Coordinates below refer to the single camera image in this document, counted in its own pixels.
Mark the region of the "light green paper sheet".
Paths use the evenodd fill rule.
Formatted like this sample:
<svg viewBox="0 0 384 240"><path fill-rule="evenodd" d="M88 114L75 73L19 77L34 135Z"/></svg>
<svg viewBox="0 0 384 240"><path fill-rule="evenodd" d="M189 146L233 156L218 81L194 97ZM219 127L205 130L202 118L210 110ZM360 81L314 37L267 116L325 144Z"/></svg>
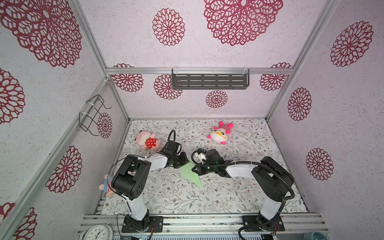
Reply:
<svg viewBox="0 0 384 240"><path fill-rule="evenodd" d="M196 165L194 163L189 162L186 165L184 165L183 167L181 167L182 175L184 176L184 178L186 178L187 180L196 184L198 187L201 187L202 184L201 184L201 181L200 181L198 174L196 174L192 171L192 168L195 166Z"/></svg>

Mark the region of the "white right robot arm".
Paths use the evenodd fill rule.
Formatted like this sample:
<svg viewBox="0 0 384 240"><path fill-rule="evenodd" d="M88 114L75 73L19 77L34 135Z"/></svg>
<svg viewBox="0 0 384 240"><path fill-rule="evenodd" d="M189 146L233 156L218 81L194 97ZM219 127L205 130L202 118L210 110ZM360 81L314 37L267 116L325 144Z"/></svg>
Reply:
<svg viewBox="0 0 384 240"><path fill-rule="evenodd" d="M229 178L255 179L266 195L263 206L258 213L261 223L271 222L278 218L286 202L296 196L292 188L295 182L294 178L270 157L264 157L259 162L225 161L222 164L211 164L208 161L199 163L192 156L192 162L196 165L199 173L205 170L220 170Z"/></svg>

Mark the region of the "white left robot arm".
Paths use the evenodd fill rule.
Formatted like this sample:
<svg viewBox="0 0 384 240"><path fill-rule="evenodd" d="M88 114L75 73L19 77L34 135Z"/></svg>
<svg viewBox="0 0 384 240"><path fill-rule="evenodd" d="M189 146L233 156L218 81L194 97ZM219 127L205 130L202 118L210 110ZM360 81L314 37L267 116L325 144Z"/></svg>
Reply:
<svg viewBox="0 0 384 240"><path fill-rule="evenodd" d="M148 158L128 155L115 173L111 187L126 200L130 218L142 222L149 215L142 198L149 173L166 167L178 169L188 162L185 152L178 155L155 153Z"/></svg>

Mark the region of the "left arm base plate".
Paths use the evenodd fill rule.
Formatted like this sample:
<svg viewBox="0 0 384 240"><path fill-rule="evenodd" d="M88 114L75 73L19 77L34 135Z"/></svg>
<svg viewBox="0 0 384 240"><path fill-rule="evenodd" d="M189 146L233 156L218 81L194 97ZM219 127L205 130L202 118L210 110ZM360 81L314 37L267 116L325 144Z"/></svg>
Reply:
<svg viewBox="0 0 384 240"><path fill-rule="evenodd" d="M161 233L163 231L163 216L146 216L143 220L134 220L131 217L125 217L122 232L123 233Z"/></svg>

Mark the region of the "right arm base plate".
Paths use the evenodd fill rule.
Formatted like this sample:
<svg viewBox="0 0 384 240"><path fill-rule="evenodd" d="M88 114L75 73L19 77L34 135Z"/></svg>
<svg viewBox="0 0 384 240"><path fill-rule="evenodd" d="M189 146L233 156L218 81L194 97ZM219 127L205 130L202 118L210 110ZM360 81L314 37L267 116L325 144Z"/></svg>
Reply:
<svg viewBox="0 0 384 240"><path fill-rule="evenodd" d="M280 214L271 220L267 220L261 214L242 216L243 226L246 232L278 232L285 231L285 226Z"/></svg>

